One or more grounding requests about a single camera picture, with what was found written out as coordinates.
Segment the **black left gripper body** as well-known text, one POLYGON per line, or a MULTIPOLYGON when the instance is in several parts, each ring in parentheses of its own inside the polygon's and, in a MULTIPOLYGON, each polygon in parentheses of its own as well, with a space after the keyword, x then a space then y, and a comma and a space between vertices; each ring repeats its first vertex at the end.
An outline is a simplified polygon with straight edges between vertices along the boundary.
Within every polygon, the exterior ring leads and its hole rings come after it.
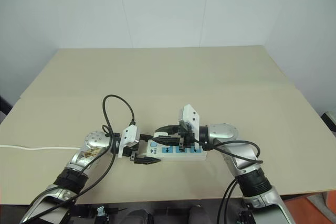
POLYGON ((138 152, 139 152, 139 143, 131 147, 129 146, 124 147, 122 155, 125 157, 129 157, 130 159, 135 159, 138 152))

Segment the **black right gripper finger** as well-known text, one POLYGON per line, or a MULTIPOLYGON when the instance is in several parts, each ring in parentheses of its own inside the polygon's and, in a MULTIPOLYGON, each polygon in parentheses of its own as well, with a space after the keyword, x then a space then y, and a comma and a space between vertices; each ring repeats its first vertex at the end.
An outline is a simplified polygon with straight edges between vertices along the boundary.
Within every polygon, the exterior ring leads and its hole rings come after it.
POLYGON ((155 141, 158 144, 166 145, 166 146, 179 146, 180 145, 180 138, 179 137, 173 137, 170 135, 167 136, 156 136, 153 138, 153 141, 155 141))
POLYGON ((167 134, 177 134, 179 132, 179 128, 180 126, 179 125, 167 125, 167 126, 163 126, 163 127, 160 127, 158 129, 155 130, 155 133, 156 132, 165 132, 167 134))

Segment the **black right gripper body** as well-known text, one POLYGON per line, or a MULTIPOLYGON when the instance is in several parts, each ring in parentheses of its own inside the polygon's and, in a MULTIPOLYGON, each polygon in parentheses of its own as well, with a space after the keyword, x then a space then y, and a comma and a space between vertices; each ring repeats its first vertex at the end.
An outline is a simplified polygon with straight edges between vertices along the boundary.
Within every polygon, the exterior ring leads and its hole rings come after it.
POLYGON ((179 148, 195 146, 195 136, 190 123, 180 120, 177 134, 180 136, 179 148))

